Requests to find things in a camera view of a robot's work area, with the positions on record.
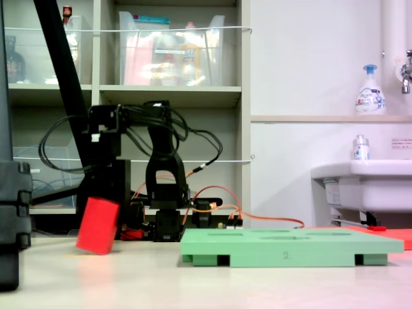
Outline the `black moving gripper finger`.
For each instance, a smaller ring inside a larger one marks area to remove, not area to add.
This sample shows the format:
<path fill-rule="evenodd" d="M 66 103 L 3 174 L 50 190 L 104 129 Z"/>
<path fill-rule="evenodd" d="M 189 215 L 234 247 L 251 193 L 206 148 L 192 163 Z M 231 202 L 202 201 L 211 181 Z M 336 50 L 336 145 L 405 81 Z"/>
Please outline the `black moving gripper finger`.
<path fill-rule="evenodd" d="M 81 181 L 77 192 L 77 210 L 84 210 L 89 197 L 107 198 L 106 179 L 109 170 L 108 165 L 98 165 L 87 172 Z"/>

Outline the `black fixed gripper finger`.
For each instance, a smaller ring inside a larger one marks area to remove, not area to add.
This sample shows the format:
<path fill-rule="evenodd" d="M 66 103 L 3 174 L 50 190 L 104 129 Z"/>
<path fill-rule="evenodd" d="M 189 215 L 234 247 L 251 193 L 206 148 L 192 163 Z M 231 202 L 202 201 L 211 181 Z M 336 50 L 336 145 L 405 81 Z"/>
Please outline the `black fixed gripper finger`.
<path fill-rule="evenodd" d="M 111 199 L 120 205 L 117 225 L 122 225 L 131 200 L 131 161 L 115 160 L 108 171 L 111 182 Z"/>

